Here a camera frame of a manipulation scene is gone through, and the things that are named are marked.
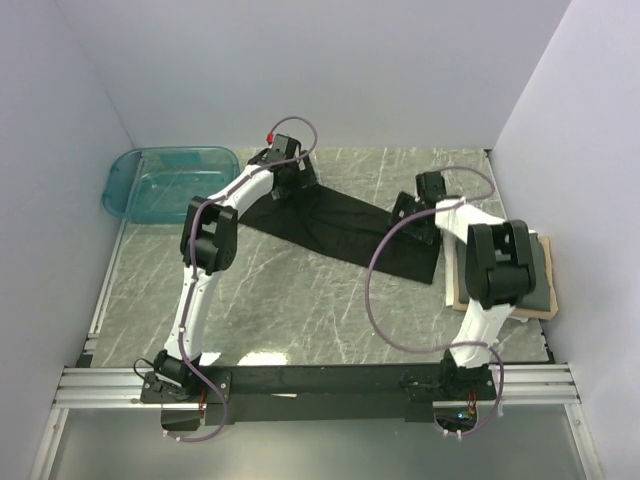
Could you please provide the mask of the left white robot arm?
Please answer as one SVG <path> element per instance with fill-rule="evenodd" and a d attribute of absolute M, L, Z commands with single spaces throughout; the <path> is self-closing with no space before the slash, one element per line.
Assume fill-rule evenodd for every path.
<path fill-rule="evenodd" d="M 193 399 L 204 383 L 198 372 L 204 323 L 214 290 L 236 257 L 239 220 L 264 197 L 282 197 L 287 186 L 303 185 L 311 171 L 309 152 L 299 140 L 270 133 L 267 143 L 228 186 L 189 203 L 180 242 L 181 297 L 170 334 L 153 362 L 176 401 Z"/>

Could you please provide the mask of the black t shirt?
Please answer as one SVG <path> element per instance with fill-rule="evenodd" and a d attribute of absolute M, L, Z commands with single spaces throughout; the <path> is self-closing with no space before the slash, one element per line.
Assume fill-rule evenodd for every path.
<path fill-rule="evenodd" d="M 391 229 L 391 211 L 318 183 L 284 200 L 274 200 L 270 193 L 251 206 L 240 222 L 320 255 L 366 267 Z M 374 269 L 430 285 L 440 242 L 416 242 L 401 230 L 383 248 Z"/>

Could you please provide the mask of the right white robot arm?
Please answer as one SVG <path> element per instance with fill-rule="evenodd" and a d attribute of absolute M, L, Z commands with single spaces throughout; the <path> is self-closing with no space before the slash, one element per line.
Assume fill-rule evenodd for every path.
<path fill-rule="evenodd" d="M 447 234 L 466 246 L 464 281 L 468 307 L 449 348 L 454 365 L 441 371 L 439 387 L 444 395 L 460 399 L 474 386 L 468 368 L 486 365 L 487 349 L 497 340 L 516 305 L 536 287 L 536 270 L 529 228 L 520 220 L 504 220 L 447 194 L 441 172 L 415 177 L 416 195 L 401 192 L 396 198 L 391 223 L 429 209 L 438 212 L 405 227 L 408 236 L 435 246 Z"/>

